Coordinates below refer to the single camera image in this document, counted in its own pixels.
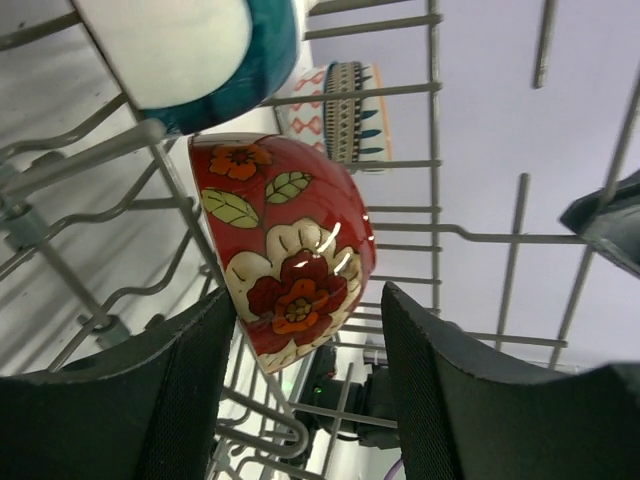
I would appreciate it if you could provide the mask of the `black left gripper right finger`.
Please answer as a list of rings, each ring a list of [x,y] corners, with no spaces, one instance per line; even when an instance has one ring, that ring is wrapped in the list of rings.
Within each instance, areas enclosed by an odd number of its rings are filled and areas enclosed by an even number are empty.
[[[639,367],[564,374],[496,351],[393,283],[383,333],[410,479],[635,479]]]

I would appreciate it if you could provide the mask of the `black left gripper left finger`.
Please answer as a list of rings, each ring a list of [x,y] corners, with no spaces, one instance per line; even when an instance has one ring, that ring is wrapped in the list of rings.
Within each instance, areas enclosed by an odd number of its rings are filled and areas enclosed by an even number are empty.
[[[235,320],[219,288],[58,371],[2,378],[2,478],[204,478]]]

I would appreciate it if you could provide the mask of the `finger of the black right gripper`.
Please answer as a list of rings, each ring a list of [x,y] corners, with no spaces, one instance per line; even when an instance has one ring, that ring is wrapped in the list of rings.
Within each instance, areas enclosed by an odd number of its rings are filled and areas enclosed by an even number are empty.
[[[559,221],[601,256],[639,277],[639,171],[616,184],[612,201],[599,207],[601,190],[585,195]]]

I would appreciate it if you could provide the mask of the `red floral bowl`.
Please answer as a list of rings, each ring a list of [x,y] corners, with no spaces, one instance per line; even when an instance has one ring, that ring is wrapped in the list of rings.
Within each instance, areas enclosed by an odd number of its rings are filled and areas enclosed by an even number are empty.
[[[188,155],[241,328],[266,373],[319,348],[357,309],[375,236],[351,175],[302,142],[194,135]]]

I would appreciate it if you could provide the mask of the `black gold patterned bowl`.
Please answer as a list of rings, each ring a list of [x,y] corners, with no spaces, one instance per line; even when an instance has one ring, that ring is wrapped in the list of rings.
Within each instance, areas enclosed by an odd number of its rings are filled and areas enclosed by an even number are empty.
[[[360,91],[363,66],[358,61],[333,62],[328,68],[326,94]],[[324,143],[327,155],[338,163],[352,163],[358,156],[361,98],[327,100],[324,103]]]

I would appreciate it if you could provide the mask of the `red diamond pattern bowl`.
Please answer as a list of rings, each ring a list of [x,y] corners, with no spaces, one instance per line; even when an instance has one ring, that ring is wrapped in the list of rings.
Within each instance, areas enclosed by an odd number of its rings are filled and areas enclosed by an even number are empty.
[[[325,93],[328,65],[293,74],[278,92],[278,97],[307,97]],[[285,137],[307,144],[326,154],[324,136],[324,102],[282,105],[277,108]]]

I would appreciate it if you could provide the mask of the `white bowl teal stripes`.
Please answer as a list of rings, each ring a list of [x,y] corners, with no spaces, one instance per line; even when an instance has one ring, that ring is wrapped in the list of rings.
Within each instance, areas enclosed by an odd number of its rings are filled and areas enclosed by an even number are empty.
[[[392,142],[384,96],[361,99],[359,126],[356,128],[357,161],[387,162],[392,160]]]

